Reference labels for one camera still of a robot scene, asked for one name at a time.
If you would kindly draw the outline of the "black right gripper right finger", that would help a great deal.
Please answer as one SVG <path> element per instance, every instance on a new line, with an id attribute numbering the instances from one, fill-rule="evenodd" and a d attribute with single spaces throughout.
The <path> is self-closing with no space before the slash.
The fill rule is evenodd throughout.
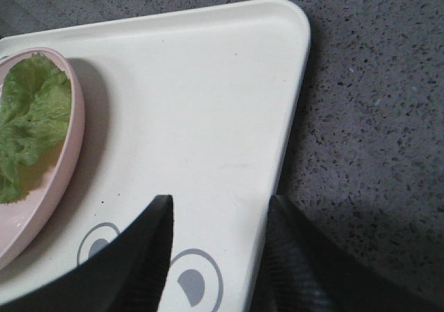
<path id="1" fill-rule="evenodd" d="M 278 311 L 442 311 L 340 250 L 284 196 L 271 196 L 265 259 Z"/>

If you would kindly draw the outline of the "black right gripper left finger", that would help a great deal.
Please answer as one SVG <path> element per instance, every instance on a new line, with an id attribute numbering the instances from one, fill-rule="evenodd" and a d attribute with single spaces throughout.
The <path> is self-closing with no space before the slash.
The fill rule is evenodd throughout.
<path id="1" fill-rule="evenodd" d="M 170 268 L 173 198 L 155 196 L 113 242 L 2 311 L 156 311 Z"/>

